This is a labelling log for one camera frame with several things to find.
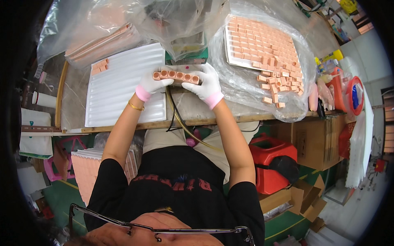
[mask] gold bracelet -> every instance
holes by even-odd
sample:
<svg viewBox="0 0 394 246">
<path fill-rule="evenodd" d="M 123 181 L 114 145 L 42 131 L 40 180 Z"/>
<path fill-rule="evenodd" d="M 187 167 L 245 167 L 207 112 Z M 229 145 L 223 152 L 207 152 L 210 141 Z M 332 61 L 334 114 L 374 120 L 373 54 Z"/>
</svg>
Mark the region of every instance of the gold bracelet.
<svg viewBox="0 0 394 246">
<path fill-rule="evenodd" d="M 142 108 L 139 108 L 139 107 L 136 107 L 136 106 L 132 105 L 132 104 L 130 103 L 130 100 L 128 101 L 128 104 L 129 104 L 133 109 L 136 109 L 136 110 L 144 111 L 144 109 L 145 109 L 144 106 L 142 106 Z"/>
</svg>

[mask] work table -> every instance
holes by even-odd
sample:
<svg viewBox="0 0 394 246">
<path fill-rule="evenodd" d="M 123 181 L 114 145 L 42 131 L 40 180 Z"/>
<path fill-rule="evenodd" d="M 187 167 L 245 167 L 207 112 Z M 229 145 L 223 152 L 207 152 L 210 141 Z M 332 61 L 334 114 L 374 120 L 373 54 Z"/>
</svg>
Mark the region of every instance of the work table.
<svg viewBox="0 0 394 246">
<path fill-rule="evenodd" d="M 297 29 L 307 40 L 310 49 L 317 57 L 323 57 L 334 50 L 339 49 L 339 45 L 330 32 L 327 23 L 318 14 L 312 14 L 307 18 L 292 1 L 275 1 L 269 0 L 269 8 L 282 12 L 284 21 L 290 23 Z M 253 2 L 262 8 L 268 3 Z M 61 107 L 56 111 L 58 124 L 63 132 L 66 133 L 90 133 L 111 131 L 112 126 L 86 128 L 85 124 L 85 107 L 87 87 L 89 83 L 90 68 L 83 70 L 74 69 L 71 66 L 63 68 L 64 76 L 60 81 L 59 88 L 61 91 Z M 173 90 L 173 98 L 177 104 L 181 117 L 187 125 L 206 125 L 215 124 L 215 115 L 208 107 L 193 93 L 186 92 L 182 88 Z M 266 111 L 255 109 L 249 106 L 227 101 L 227 105 L 232 111 L 237 122 L 247 122 L 255 120 L 272 120 L 274 116 Z M 167 120 L 159 122 L 150 122 L 138 124 L 138 129 L 167 128 L 172 119 L 172 109 L 169 102 L 166 103 Z M 330 111 L 326 114 L 338 114 L 338 111 Z M 316 112 L 308 112 L 307 117 L 317 116 Z"/>
</svg>

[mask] pink stool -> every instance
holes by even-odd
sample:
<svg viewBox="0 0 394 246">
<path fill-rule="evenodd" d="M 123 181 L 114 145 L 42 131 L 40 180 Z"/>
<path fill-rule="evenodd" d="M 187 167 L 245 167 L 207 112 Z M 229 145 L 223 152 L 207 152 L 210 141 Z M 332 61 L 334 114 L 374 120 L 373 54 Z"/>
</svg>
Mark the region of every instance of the pink stool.
<svg viewBox="0 0 394 246">
<path fill-rule="evenodd" d="M 66 138 L 66 139 L 61 140 L 61 141 L 58 142 L 58 144 L 59 144 L 61 150 L 62 150 L 63 153 L 67 156 L 67 159 L 68 159 L 68 161 L 69 161 L 69 164 L 68 164 L 68 167 L 67 167 L 67 178 L 66 178 L 66 179 L 75 178 L 75 175 L 70 173 L 70 171 L 71 171 L 71 165 L 72 165 L 71 154 L 68 153 L 68 152 L 65 150 L 65 148 L 64 148 L 64 146 L 63 146 L 63 143 L 68 142 L 68 141 L 72 141 L 72 148 L 71 148 L 71 151 L 74 151 L 75 141 L 76 141 L 76 140 L 78 140 L 79 144 L 84 148 L 84 150 L 87 149 L 86 146 L 85 146 L 85 144 L 82 142 L 82 140 L 80 139 L 79 136 L 69 137 L 69 138 Z M 44 160 L 44 169 L 45 169 L 46 175 L 48 176 L 48 179 L 49 179 L 50 181 L 53 182 L 53 181 L 56 181 L 56 180 L 60 180 L 60 179 L 62 179 L 63 177 L 62 177 L 62 175 L 60 174 L 60 170 L 58 170 L 59 173 L 56 173 L 56 174 L 53 172 L 52 162 L 53 162 L 53 157 L 49 158 L 48 160 Z"/>
</svg>

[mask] khaki pants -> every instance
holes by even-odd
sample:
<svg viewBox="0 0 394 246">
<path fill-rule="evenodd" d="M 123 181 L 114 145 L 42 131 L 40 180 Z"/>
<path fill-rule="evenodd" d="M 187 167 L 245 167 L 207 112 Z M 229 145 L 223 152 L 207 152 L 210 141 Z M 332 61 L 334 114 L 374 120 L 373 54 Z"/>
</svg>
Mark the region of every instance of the khaki pants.
<svg viewBox="0 0 394 246">
<path fill-rule="evenodd" d="M 237 124 L 241 131 L 252 131 L 257 127 L 259 121 L 242 122 Z M 166 130 L 167 128 L 147 130 L 145 133 L 143 153 L 146 153 L 154 149 L 164 148 L 169 146 L 187 146 L 186 137 L 183 129 L 169 131 L 169 132 L 166 132 Z M 257 131 L 258 129 L 256 129 L 253 132 L 242 132 L 248 144 L 250 143 L 250 140 L 252 139 L 254 134 L 256 134 Z M 221 142 L 220 133 L 217 126 L 215 126 L 212 133 L 208 137 L 206 137 L 203 141 L 214 147 L 223 149 L 223 144 Z M 230 166 L 224 152 L 219 152 L 217 150 L 211 149 L 201 143 L 198 143 L 194 147 L 194 149 L 200 152 L 201 154 L 205 155 L 211 162 L 213 162 L 226 174 L 223 182 L 224 184 L 229 181 Z"/>
</svg>

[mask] pink glove cuff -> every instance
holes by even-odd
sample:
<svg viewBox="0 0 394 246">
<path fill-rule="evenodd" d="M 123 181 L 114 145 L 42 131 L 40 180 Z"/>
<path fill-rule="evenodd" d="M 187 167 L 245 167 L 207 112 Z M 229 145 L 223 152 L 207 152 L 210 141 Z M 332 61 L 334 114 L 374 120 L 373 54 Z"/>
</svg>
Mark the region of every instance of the pink glove cuff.
<svg viewBox="0 0 394 246">
<path fill-rule="evenodd" d="M 221 91 L 218 91 L 210 95 L 207 99 L 204 100 L 204 102 L 208 104 L 209 109 L 212 110 L 220 102 L 220 100 L 222 100 L 223 97 L 223 93 Z"/>
<path fill-rule="evenodd" d="M 136 95 L 138 96 L 141 101 L 147 102 L 151 98 L 151 94 L 147 92 L 144 87 L 141 85 L 137 85 L 136 87 Z"/>
</svg>

